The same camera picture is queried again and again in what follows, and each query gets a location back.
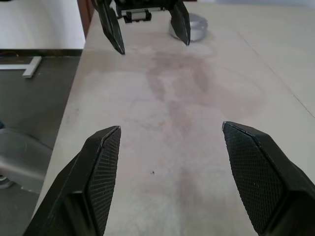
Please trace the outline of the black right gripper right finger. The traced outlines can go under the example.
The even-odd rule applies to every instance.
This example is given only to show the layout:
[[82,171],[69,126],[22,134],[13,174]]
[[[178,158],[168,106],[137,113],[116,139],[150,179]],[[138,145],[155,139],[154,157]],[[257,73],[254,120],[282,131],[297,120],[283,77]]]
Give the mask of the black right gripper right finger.
[[260,236],[313,236],[315,185],[266,133],[225,121],[233,178]]

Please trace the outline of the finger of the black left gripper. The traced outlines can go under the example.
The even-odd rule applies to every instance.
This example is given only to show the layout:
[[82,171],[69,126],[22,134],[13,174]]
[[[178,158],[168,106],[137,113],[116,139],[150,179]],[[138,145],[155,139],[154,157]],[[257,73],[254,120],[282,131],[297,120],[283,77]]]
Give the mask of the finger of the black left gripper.
[[169,12],[171,14],[171,26],[176,36],[188,46],[190,44],[190,20],[184,2],[182,0],[174,1]]
[[120,26],[114,9],[110,7],[110,3],[110,0],[95,0],[94,8],[99,14],[105,36],[110,41],[114,49],[121,55],[124,55],[125,47]]

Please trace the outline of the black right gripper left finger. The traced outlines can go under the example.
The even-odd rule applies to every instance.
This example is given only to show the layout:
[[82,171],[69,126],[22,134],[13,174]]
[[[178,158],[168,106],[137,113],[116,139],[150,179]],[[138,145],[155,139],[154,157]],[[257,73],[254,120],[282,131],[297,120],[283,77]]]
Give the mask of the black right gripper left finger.
[[102,236],[116,182],[121,128],[86,139],[59,172],[26,228],[26,236]]

